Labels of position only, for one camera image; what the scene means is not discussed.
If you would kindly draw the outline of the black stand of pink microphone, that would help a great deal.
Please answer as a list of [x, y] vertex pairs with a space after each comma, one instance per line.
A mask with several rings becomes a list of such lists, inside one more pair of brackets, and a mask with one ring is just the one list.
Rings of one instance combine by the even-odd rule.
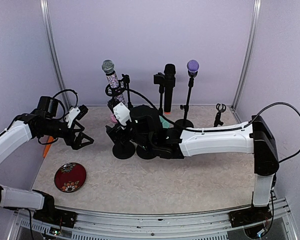
[[135, 145], [129, 140], [125, 142], [116, 142], [112, 147], [112, 154], [120, 160], [131, 158], [136, 152]]

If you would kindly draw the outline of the orange microphone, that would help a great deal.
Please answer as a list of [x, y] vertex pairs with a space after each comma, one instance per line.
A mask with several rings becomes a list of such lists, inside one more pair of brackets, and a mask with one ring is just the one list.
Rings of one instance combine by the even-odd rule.
[[45, 157], [47, 156], [47, 154], [48, 154], [48, 152], [49, 152], [49, 149], [50, 149], [51, 145], [52, 145], [52, 144], [51, 144], [51, 143], [48, 143], [48, 142], [45, 144], [45, 147], [44, 147], [44, 150], [43, 150], [43, 155], [42, 155], [43, 158], [45, 158]]

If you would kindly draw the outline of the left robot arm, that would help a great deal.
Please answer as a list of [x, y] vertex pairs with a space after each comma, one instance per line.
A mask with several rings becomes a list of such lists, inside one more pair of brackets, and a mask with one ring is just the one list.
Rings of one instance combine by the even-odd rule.
[[[31, 113], [17, 115], [11, 124], [0, 133], [0, 164], [23, 144], [44, 136], [54, 141], [63, 139], [67, 146], [79, 150], [94, 143], [94, 139], [84, 133], [79, 120], [88, 112], [85, 105], [72, 107], [56, 117], [62, 103], [55, 96], [41, 96]], [[0, 208], [34, 210], [35, 219], [56, 222], [61, 218], [55, 207], [53, 196], [35, 190], [24, 190], [0, 185]]]

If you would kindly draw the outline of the black stand of teal microphone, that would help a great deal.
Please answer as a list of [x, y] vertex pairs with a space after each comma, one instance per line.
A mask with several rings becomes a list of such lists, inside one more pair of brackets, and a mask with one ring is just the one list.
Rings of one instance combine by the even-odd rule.
[[153, 153], [146, 151], [139, 145], [136, 147], [136, 154], [143, 160], [152, 160], [156, 157]]

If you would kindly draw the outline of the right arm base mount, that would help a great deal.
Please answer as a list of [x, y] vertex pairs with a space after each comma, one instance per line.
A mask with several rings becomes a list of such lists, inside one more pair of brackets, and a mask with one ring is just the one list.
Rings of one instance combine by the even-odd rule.
[[249, 207], [228, 213], [232, 228], [255, 224], [271, 219], [273, 214], [267, 207]]

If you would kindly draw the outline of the pink microphone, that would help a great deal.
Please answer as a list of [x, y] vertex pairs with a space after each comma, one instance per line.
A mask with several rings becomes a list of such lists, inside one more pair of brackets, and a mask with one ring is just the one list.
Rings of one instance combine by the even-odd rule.
[[113, 114], [110, 115], [110, 121], [114, 124], [117, 123], [117, 119], [115, 118], [115, 116]]

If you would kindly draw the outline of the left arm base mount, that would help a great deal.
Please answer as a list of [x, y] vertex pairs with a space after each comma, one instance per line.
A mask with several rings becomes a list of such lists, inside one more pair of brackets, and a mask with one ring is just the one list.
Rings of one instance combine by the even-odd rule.
[[78, 214], [76, 212], [58, 208], [54, 209], [53, 211], [47, 211], [43, 209], [36, 210], [33, 214], [33, 218], [35, 220], [71, 229], [74, 228], [77, 216]]

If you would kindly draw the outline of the teal microphone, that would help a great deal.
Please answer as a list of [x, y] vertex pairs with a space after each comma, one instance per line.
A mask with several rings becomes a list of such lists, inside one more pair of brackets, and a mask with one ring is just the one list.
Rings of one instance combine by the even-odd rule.
[[166, 120], [165, 116], [159, 115], [159, 119], [161, 122], [161, 125], [164, 129], [169, 129], [170, 128], [170, 122]]

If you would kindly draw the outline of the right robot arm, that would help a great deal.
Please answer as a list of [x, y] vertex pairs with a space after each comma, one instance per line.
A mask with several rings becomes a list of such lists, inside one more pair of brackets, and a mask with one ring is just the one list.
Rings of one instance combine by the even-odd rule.
[[259, 222], [274, 216], [272, 189], [279, 169], [276, 141], [263, 118], [230, 126], [193, 128], [173, 124], [164, 128], [159, 111], [147, 105], [128, 108], [116, 100], [109, 102], [116, 119], [106, 133], [118, 159], [138, 155], [145, 160], [183, 159], [203, 154], [245, 153], [254, 157], [254, 189], [251, 206], [229, 213], [233, 226]]

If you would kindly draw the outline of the black stand of orange microphone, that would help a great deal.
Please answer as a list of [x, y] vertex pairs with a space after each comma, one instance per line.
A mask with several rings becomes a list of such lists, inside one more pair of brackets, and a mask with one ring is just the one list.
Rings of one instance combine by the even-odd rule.
[[213, 123], [214, 128], [218, 127], [218, 126], [223, 126], [224, 122], [221, 121], [221, 115], [227, 109], [226, 105], [223, 103], [217, 103], [215, 107], [216, 107], [217, 113], [215, 115], [215, 119], [214, 119], [214, 123]]

